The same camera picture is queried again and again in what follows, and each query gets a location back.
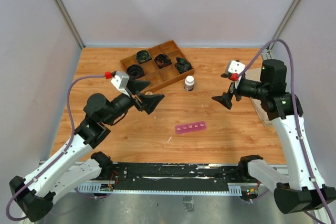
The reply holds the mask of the white cap pill bottle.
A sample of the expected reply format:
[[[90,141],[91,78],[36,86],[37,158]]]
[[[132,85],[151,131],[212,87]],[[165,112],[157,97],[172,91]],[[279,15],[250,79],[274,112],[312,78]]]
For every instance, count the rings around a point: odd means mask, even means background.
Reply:
[[[187,76],[184,80],[184,89],[186,91],[192,91],[194,89],[195,80],[193,76]]]

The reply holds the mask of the pink weekly pill organizer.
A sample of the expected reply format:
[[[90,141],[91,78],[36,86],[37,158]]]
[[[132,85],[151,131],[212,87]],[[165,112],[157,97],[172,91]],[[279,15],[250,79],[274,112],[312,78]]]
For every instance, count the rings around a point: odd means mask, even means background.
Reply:
[[[202,131],[206,129],[206,123],[204,121],[181,124],[175,127],[176,134],[185,134],[190,132]]]

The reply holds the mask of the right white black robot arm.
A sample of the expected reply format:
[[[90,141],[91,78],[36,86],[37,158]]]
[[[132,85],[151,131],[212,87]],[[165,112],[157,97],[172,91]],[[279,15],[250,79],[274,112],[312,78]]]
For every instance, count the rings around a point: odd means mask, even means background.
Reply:
[[[230,61],[222,74],[232,81],[229,89],[212,99],[228,109],[232,107],[233,97],[259,100],[281,141],[288,175],[275,170],[261,156],[249,155],[241,157],[238,177],[244,182],[254,178],[264,184],[283,214],[318,210],[324,203],[333,202],[335,188],[326,185],[306,140],[300,101],[297,99],[293,104],[292,94],[286,91],[285,64],[280,60],[264,60],[259,81],[246,79],[244,69],[243,63]]]

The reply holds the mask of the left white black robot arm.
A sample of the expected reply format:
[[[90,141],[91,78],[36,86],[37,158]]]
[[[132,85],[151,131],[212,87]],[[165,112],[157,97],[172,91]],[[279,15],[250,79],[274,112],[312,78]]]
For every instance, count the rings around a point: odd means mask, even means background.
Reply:
[[[15,176],[9,182],[12,197],[6,206],[8,219],[22,220],[10,214],[13,202],[25,213],[25,218],[35,222],[82,183],[97,177],[108,179],[112,175],[112,166],[108,164],[110,160],[106,156],[102,162],[90,158],[76,168],[72,166],[104,141],[110,133],[108,126],[120,122],[130,108],[135,107],[138,111],[151,114],[165,97],[163,94],[143,94],[141,91],[150,82],[130,80],[124,72],[117,71],[99,77],[109,79],[120,95],[112,101],[101,93],[91,95],[84,108],[86,117],[78,127],[71,128],[69,140],[33,172],[25,177]]]

